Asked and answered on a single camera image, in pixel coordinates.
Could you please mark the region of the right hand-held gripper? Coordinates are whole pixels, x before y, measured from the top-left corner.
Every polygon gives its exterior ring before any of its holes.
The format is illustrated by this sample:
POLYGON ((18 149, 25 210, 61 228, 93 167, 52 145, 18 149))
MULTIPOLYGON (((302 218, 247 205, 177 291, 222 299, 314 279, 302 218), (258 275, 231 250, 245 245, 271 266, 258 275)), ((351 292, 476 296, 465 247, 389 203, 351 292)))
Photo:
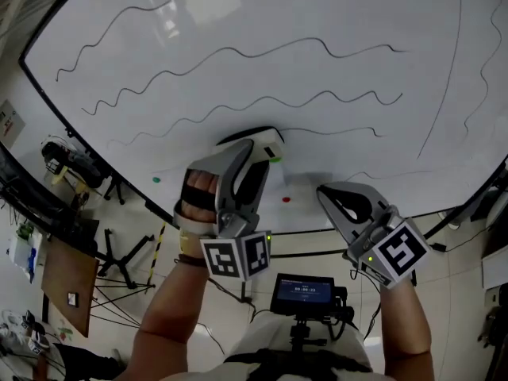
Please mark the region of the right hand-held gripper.
POLYGON ((345 259, 379 285, 394 287, 427 257, 429 246, 418 227, 374 187, 338 181, 316 192, 332 226, 349 244, 345 259))

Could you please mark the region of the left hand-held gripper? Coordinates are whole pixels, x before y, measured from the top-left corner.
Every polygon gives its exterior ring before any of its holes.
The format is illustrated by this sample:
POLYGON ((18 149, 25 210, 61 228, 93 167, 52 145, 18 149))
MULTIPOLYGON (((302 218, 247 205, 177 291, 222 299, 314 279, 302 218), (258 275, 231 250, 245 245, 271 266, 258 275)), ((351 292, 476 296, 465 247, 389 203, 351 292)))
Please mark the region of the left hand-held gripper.
POLYGON ((184 175, 184 201, 214 211, 213 223, 194 221, 181 215, 181 202, 174 208, 180 228, 180 254, 204 258, 210 275, 242 282, 269 268, 271 232, 259 231, 260 198, 269 172, 269 161, 251 164, 237 192, 234 183, 251 155, 253 141, 244 139, 211 156, 192 162, 184 175), (218 177, 216 194, 187 185, 193 170, 218 177))

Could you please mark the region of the white whiteboard eraser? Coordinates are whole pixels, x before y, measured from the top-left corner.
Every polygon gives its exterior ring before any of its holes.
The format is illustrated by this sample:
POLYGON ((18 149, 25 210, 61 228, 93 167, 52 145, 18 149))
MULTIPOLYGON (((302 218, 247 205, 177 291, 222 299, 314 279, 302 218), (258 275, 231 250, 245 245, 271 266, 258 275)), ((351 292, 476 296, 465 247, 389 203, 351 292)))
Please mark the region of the white whiteboard eraser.
POLYGON ((284 139, 279 130, 272 126, 261 126, 234 133, 218 142, 212 153, 219 153, 221 150, 244 139, 253 141, 252 152, 248 158, 248 161, 252 164, 283 157, 284 139))

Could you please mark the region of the large white whiteboard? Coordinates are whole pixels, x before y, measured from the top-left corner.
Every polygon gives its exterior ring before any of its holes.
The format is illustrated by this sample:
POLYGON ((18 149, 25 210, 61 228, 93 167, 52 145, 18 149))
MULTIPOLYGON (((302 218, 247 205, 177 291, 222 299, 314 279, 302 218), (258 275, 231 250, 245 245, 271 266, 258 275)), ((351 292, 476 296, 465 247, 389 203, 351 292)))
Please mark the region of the large white whiteboard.
POLYGON ((508 0, 59 0, 19 61, 165 217, 187 166, 255 127, 285 142, 259 208, 276 233, 329 227, 322 183, 415 217, 508 157, 508 0))

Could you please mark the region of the person's left forearm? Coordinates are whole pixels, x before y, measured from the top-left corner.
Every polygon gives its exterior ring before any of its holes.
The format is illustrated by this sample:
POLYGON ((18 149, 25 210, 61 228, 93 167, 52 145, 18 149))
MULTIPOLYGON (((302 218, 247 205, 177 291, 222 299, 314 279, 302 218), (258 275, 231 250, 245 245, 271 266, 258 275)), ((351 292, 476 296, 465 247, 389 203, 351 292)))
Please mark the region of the person's left forearm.
POLYGON ((144 314, 118 381, 161 381, 188 370, 187 342, 198 322, 208 278, 205 267, 183 262, 174 266, 144 314))

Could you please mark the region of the person's right forearm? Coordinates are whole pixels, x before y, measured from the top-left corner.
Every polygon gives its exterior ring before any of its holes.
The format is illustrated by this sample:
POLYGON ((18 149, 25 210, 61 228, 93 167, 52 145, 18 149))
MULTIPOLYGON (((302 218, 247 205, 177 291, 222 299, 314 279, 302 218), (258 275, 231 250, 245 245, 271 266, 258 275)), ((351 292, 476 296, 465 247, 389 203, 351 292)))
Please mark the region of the person's right forearm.
POLYGON ((409 278, 380 291, 384 373, 395 381, 434 381, 431 332, 409 278))

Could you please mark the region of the black wrist band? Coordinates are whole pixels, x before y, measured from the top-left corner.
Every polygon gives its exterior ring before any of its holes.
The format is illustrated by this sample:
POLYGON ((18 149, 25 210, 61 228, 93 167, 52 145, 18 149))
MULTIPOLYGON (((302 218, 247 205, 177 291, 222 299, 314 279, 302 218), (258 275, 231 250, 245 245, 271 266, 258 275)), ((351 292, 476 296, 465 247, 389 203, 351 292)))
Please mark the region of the black wrist band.
POLYGON ((176 264, 186 264, 192 267, 207 268, 207 263, 204 258, 195 258, 187 254, 179 254, 178 257, 174 259, 174 262, 176 264))

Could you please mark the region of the black chest-mounted display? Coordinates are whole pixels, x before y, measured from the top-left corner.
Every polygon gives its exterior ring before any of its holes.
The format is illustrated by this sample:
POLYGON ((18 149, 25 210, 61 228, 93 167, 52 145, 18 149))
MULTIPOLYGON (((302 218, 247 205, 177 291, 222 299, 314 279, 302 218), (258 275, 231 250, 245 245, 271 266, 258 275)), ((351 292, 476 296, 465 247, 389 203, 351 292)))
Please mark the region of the black chest-mounted display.
POLYGON ((295 320, 290 331, 291 350, 301 353, 306 345, 324 347, 341 338, 354 318, 347 300, 347 288, 336 286, 333 278, 279 273, 269 311, 295 320), (309 321, 323 324, 329 337, 311 340, 309 321))

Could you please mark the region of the yellow black hazard tape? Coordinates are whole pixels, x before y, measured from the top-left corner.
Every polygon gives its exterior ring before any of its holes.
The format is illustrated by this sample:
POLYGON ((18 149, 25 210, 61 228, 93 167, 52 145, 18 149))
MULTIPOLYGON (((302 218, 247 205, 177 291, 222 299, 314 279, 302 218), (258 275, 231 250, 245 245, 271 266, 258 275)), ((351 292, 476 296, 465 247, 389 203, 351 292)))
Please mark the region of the yellow black hazard tape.
POLYGON ((156 248, 155 248, 155 251, 154 251, 153 258, 152 258, 151 267, 150 267, 150 270, 149 270, 149 273, 148 273, 148 280, 147 280, 147 283, 146 283, 147 287, 150 287, 152 285, 152 277, 154 275, 155 266, 156 266, 156 262, 157 262, 158 255, 159 255, 159 252, 160 252, 160 247, 161 247, 162 242, 163 242, 164 231, 166 229, 166 226, 167 226, 167 222, 164 221, 164 223, 162 224, 162 227, 160 229, 159 235, 158 235, 158 239, 157 239, 157 243, 156 243, 156 248))

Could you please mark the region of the person's white shirt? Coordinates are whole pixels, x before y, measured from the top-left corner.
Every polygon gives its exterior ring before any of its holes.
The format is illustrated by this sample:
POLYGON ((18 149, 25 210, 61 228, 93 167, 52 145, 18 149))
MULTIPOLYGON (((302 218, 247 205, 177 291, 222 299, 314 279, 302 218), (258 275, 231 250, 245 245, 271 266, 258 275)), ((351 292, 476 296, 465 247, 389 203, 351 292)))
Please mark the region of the person's white shirt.
MULTIPOLYGON (((324 347, 306 345, 297 353, 291 350, 292 324, 288 317, 261 314, 222 364, 161 381, 383 381, 372 370, 355 326, 347 325, 338 341, 324 347)), ((327 339, 329 331, 312 321, 310 336, 327 339)))

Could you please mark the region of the black monitor stand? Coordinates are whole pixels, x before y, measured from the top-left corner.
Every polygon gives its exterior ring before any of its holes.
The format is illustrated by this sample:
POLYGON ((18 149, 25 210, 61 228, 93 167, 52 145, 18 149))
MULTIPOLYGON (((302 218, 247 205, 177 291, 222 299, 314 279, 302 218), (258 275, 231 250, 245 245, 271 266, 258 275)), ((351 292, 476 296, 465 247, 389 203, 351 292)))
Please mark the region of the black monitor stand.
POLYGON ((108 274, 108 270, 116 267, 123 277, 120 284, 124 284, 130 290, 137 289, 140 287, 140 284, 130 278, 127 266, 148 242, 155 240, 155 236, 153 234, 149 236, 144 235, 127 254, 118 259, 114 256, 112 249, 111 237, 113 232, 111 229, 104 229, 106 251, 100 252, 98 250, 98 243, 94 239, 98 223, 99 220, 79 218, 75 223, 74 229, 71 231, 71 245, 102 262, 97 273, 99 278, 104 279, 108 274))

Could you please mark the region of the wooden side table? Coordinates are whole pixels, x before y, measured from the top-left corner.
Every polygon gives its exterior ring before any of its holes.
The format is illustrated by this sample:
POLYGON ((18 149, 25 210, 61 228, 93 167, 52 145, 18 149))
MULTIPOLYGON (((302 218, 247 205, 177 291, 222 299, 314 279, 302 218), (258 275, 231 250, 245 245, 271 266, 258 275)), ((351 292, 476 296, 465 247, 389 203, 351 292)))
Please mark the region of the wooden side table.
POLYGON ((54 306, 70 325, 83 337, 88 337, 90 320, 96 318, 109 323, 136 328, 139 321, 124 311, 117 303, 138 296, 155 287, 135 281, 140 287, 128 289, 116 267, 108 270, 104 279, 97 276, 102 262, 93 256, 79 251, 60 240, 50 242, 41 290, 44 294, 43 318, 47 317, 48 307, 54 306), (79 294, 79 307, 67 304, 67 293, 79 294))

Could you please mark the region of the large black monitor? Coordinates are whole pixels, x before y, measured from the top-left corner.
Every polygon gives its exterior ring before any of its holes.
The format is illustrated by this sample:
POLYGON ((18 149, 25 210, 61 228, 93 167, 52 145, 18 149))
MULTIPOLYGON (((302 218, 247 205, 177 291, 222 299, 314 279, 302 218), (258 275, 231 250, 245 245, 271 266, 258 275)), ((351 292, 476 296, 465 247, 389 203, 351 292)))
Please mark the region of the large black monitor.
POLYGON ((54 236, 80 231, 76 213, 33 178, 0 142, 0 197, 35 225, 54 236))

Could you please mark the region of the white storage box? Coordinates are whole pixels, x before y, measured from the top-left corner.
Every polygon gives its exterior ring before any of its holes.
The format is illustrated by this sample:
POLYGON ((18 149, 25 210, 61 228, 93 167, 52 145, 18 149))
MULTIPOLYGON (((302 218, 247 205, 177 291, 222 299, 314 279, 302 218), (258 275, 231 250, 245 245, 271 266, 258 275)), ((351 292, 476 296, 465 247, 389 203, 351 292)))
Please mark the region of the white storage box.
POLYGON ((43 235, 36 231, 32 233, 28 240, 22 239, 17 234, 14 234, 10 240, 8 257, 14 265, 24 272, 30 283, 33 282, 35 277, 42 242, 43 235))

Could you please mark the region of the white wall notice sign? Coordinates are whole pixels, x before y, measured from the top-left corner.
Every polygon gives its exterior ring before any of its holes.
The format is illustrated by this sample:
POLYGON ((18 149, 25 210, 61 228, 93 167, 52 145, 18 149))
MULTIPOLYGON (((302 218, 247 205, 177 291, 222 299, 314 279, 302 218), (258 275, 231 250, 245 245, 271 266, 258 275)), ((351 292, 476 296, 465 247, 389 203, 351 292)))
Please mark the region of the white wall notice sign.
POLYGON ((11 149, 24 127, 25 122, 19 113, 8 100, 5 100, 0 105, 0 142, 11 149))

